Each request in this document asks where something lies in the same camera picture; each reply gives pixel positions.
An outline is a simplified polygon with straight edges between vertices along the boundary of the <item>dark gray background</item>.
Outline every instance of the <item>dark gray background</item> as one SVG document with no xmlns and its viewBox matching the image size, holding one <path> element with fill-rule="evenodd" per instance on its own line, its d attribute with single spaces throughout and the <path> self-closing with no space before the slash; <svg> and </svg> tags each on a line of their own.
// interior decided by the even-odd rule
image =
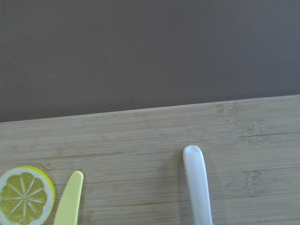
<svg viewBox="0 0 300 225">
<path fill-rule="evenodd" d="M 298 0 L 1 0 L 0 121 L 300 93 Z"/>
</svg>

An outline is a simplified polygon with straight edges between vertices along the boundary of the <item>lemon segment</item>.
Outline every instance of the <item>lemon segment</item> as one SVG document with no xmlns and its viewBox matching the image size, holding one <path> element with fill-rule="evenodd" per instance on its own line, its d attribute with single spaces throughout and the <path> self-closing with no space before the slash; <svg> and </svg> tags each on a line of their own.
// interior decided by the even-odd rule
<svg viewBox="0 0 300 225">
<path fill-rule="evenodd" d="M 41 225 L 55 200 L 54 186 L 40 169 L 20 166 L 0 177 L 0 224 Z"/>
</svg>

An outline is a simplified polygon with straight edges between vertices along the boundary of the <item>yellow toy knife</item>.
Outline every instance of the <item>yellow toy knife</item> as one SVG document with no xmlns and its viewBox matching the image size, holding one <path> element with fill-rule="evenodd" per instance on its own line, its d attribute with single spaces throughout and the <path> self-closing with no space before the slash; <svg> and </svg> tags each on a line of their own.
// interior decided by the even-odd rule
<svg viewBox="0 0 300 225">
<path fill-rule="evenodd" d="M 75 171 L 72 173 L 61 196 L 54 219 L 54 225 L 77 225 L 82 186 L 83 173 Z"/>
</svg>

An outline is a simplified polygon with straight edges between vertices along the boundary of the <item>white handle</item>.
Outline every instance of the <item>white handle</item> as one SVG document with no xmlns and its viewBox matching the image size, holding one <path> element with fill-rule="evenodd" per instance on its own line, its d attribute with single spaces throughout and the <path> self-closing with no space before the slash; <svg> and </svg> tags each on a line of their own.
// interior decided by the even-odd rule
<svg viewBox="0 0 300 225">
<path fill-rule="evenodd" d="M 192 203 L 194 224 L 212 225 L 210 194 L 203 154 L 197 146 L 187 146 L 183 151 L 184 167 Z"/>
</svg>

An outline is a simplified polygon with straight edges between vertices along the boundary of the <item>wooden table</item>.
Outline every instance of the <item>wooden table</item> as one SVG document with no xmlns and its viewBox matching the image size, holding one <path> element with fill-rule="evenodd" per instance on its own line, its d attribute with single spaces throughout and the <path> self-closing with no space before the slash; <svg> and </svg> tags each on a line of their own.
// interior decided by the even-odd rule
<svg viewBox="0 0 300 225">
<path fill-rule="evenodd" d="M 85 175 L 79 225 L 193 223 L 182 150 L 206 161 L 215 225 L 300 224 L 300 96 L 0 123 L 0 173 Z"/>
</svg>

